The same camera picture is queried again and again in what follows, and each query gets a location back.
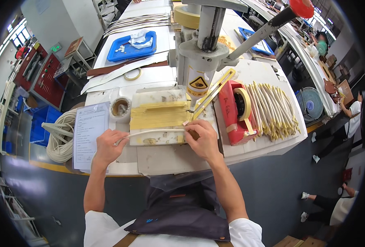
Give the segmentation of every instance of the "brown leather strap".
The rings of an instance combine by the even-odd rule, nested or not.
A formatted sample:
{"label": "brown leather strap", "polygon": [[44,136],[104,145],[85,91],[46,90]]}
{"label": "brown leather strap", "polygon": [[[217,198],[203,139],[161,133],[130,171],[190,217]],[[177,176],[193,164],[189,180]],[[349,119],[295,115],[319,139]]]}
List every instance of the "brown leather strap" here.
{"label": "brown leather strap", "polygon": [[[129,232],[124,238],[119,240],[113,247],[129,247],[139,234]],[[233,247],[231,242],[215,241],[219,247]]]}
{"label": "brown leather strap", "polygon": [[[113,72],[114,70],[117,70],[127,64],[131,64],[132,62],[137,62],[140,60],[144,60],[145,58],[142,59],[138,59],[138,60],[133,60],[133,61],[127,61],[121,64],[117,64],[117,65],[113,65],[113,66],[109,66],[109,67],[102,67],[102,68],[97,68],[97,69],[92,69],[92,70],[88,70],[86,72],[86,76],[100,76],[100,75],[105,75],[108,73]],[[153,64],[149,64],[146,66],[142,66],[141,68],[149,68],[149,67],[158,67],[158,66],[167,66],[168,63],[167,61],[163,61],[163,62],[156,62]]]}
{"label": "brown leather strap", "polygon": [[129,232],[124,238],[119,240],[113,247],[128,247],[135,239],[138,234]]}
{"label": "brown leather strap", "polygon": [[233,247],[232,242],[215,241],[219,247]]}

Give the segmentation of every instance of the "person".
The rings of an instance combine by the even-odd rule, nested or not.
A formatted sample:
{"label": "person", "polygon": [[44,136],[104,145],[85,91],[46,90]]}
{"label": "person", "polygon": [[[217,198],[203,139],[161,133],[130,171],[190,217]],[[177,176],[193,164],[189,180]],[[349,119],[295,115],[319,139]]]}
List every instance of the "person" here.
{"label": "person", "polygon": [[[118,11],[123,14],[125,12],[125,9],[128,7],[131,0],[119,0],[118,1]],[[134,3],[141,3],[141,0],[133,0]]]}
{"label": "person", "polygon": [[308,221],[320,221],[327,225],[334,226],[340,225],[349,214],[351,207],[357,198],[358,191],[348,187],[345,183],[342,185],[350,197],[348,198],[327,198],[320,195],[310,195],[306,192],[302,192],[301,199],[313,200],[314,205],[323,208],[323,211],[317,213],[301,214],[301,222]]}
{"label": "person", "polygon": [[29,49],[30,48],[27,47],[26,45],[24,45],[24,46],[20,46],[19,45],[17,47],[17,52],[15,54],[15,58],[16,59],[22,59],[24,56],[26,56],[26,54],[27,54],[27,52],[28,52]]}
{"label": "person", "polygon": [[275,9],[282,11],[284,7],[284,3],[281,0],[277,0],[273,6]]}
{"label": "person", "polygon": [[313,34],[310,35],[316,49],[318,50],[318,54],[320,56],[324,56],[328,51],[328,38],[325,32],[317,32],[314,37]]}
{"label": "person", "polygon": [[[240,187],[218,150],[217,132],[204,120],[192,121],[185,130],[185,140],[208,162],[214,177],[168,192],[149,186],[146,209],[121,227],[103,212],[104,179],[108,165],[129,141],[125,138],[129,134],[108,129],[96,139],[97,152],[83,200],[84,246],[205,247],[215,246],[215,241],[234,247],[264,246],[262,228],[249,220]],[[188,131],[200,137],[195,141]],[[219,204],[226,219],[219,216]]]}
{"label": "person", "polygon": [[355,101],[349,109],[346,109],[343,102],[340,103],[340,108],[346,116],[350,117],[350,120],[341,128],[339,128],[334,134],[331,134],[330,129],[324,131],[323,133],[317,135],[316,132],[313,133],[311,137],[311,142],[316,140],[323,140],[328,137],[333,136],[332,141],[326,146],[318,155],[313,155],[313,160],[317,163],[321,158],[327,156],[332,150],[337,146],[342,144],[347,139],[354,136],[361,123],[361,104],[363,102],[362,95],[358,92],[357,101]]}

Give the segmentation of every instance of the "paper document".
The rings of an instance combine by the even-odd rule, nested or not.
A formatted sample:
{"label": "paper document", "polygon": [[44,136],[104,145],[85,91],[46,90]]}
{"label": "paper document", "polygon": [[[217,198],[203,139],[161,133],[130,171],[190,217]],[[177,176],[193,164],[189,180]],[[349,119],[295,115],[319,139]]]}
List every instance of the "paper document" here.
{"label": "paper document", "polygon": [[108,129],[110,102],[86,106],[77,111],[74,127],[74,169],[90,170],[97,150],[96,138]]}

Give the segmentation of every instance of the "white tissue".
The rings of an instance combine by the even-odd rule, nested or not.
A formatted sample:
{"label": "white tissue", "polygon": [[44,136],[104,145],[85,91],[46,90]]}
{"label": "white tissue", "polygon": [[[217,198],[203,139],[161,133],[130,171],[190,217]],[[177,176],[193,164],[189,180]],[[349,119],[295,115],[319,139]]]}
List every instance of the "white tissue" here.
{"label": "white tissue", "polygon": [[150,41],[144,43],[144,44],[141,44],[141,45],[135,45],[135,43],[142,43],[145,41],[145,34],[149,32],[149,31],[146,31],[146,30],[142,30],[138,33],[135,33],[135,34],[131,34],[130,35],[130,40],[129,40],[129,43],[132,45],[132,47],[135,47],[137,49],[141,49],[141,48],[145,48],[145,47],[149,47],[152,45],[152,38],[150,39]]}

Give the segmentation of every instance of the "hand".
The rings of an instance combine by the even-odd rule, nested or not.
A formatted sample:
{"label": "hand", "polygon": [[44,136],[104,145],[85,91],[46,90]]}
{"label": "hand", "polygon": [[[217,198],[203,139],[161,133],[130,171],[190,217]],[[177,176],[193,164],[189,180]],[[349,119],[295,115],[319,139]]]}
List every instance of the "hand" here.
{"label": "hand", "polygon": [[108,129],[97,137],[97,152],[93,157],[93,168],[96,167],[105,171],[108,165],[121,155],[123,147],[129,141],[129,138],[124,137],[128,135],[129,133],[126,132]]}
{"label": "hand", "polygon": [[195,153],[210,165],[214,161],[224,158],[218,150],[217,132],[208,121],[194,120],[185,126],[185,130],[193,130],[199,134],[200,137],[195,141],[191,134],[185,131],[185,140]]}

